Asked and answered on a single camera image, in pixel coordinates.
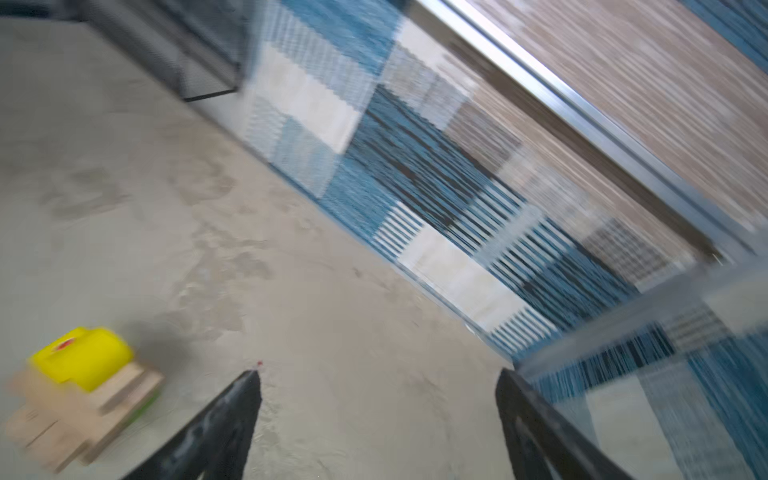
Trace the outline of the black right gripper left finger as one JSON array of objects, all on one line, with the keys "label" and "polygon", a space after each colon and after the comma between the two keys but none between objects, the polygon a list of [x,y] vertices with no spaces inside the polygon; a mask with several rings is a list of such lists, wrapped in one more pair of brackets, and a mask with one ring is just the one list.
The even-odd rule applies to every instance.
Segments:
[{"label": "black right gripper left finger", "polygon": [[256,370],[230,383],[127,479],[241,479],[262,402]]}]

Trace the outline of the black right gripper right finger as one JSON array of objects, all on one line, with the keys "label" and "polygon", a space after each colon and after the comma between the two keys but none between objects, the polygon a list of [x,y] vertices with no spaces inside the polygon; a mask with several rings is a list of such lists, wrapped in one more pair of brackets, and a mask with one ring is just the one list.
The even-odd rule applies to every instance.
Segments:
[{"label": "black right gripper right finger", "polygon": [[500,371],[495,400],[517,479],[628,479],[515,371]]}]

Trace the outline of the green wood block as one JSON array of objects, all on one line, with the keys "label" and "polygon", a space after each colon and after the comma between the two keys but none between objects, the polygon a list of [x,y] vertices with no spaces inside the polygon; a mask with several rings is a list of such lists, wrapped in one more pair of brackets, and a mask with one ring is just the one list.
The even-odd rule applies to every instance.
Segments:
[{"label": "green wood block", "polygon": [[139,392],[129,398],[129,410],[121,425],[127,427],[141,417],[157,400],[162,391],[161,387]]}]

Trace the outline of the yellow cylinder block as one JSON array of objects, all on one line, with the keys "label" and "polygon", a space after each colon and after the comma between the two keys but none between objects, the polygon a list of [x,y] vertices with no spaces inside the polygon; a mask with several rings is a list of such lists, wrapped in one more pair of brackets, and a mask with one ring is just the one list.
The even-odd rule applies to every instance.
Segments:
[{"label": "yellow cylinder block", "polygon": [[86,330],[59,350],[64,381],[91,392],[134,359],[133,349],[106,328]]}]

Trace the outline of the yellow block with red symbol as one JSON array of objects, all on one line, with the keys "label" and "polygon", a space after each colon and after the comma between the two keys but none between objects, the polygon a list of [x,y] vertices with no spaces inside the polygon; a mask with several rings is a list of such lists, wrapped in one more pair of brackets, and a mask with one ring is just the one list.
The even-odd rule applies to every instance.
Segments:
[{"label": "yellow block with red symbol", "polygon": [[71,330],[33,354],[28,363],[55,383],[74,381],[85,369],[81,347],[88,332],[83,327]]}]

